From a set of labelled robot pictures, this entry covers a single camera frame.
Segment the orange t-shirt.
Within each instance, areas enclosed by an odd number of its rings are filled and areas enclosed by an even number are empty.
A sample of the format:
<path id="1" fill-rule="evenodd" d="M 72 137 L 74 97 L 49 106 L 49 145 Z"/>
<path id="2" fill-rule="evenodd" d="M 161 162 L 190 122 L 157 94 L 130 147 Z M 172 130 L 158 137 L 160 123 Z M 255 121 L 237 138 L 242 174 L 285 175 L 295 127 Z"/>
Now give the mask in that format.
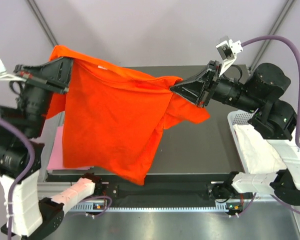
<path id="1" fill-rule="evenodd" d="M 63 165 L 101 167 L 143 185 L 163 132 L 183 121 L 200 124 L 209 113 L 173 94 L 176 76 L 153 77 L 66 46 L 50 60 L 72 58 L 67 94 L 54 94 L 47 118 L 65 114 Z"/>

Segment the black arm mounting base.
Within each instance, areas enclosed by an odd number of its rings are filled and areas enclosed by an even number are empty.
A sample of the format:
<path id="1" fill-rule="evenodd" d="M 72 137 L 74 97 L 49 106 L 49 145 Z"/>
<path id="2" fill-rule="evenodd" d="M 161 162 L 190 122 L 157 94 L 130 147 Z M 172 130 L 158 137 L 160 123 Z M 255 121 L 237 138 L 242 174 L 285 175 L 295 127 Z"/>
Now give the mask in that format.
<path id="1" fill-rule="evenodd" d="M 97 179 L 95 195 L 112 199 L 114 208 L 190 208 L 225 200 L 225 194 L 210 193 L 229 178 L 225 174 L 149 174 L 143 185 L 114 174 L 92 174 Z"/>

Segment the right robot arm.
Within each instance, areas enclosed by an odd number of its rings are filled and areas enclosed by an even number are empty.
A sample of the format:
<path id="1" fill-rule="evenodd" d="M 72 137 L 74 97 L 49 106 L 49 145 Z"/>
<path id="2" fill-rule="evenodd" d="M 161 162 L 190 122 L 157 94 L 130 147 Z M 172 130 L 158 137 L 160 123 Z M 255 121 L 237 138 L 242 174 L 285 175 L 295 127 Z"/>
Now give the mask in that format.
<path id="1" fill-rule="evenodd" d="M 297 114 L 289 103 L 280 100 L 291 83 L 283 71 L 272 63 L 262 63 L 241 83 L 224 77 L 221 67 L 219 62 L 210 61 L 201 72 L 174 84 L 170 91 L 198 108 L 215 100 L 250 113 L 248 123 L 264 140 L 282 144 L 291 141 Z M 270 194 L 284 203 L 300 206 L 300 187 L 289 166 L 270 174 L 233 171 L 211 190 L 215 199 L 227 200 L 241 193 Z"/>

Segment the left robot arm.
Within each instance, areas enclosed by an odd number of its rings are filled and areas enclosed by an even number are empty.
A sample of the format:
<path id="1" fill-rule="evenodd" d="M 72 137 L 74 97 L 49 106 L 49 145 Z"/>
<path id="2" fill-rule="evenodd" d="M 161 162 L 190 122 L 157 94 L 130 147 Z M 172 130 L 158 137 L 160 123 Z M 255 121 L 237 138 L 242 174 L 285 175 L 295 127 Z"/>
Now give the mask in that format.
<path id="1" fill-rule="evenodd" d="M 42 240 L 53 233 L 65 214 L 88 197 L 102 195 L 101 179 L 84 174 L 63 192 L 38 197 L 42 134 L 55 93 L 65 94 L 71 80 L 74 60 L 60 57 L 42 65 L 17 65 L 8 73 L 0 58 L 0 81 L 19 86 L 17 107 L 0 105 L 0 183 L 4 189 L 7 223 L 2 233 L 9 238 Z"/>

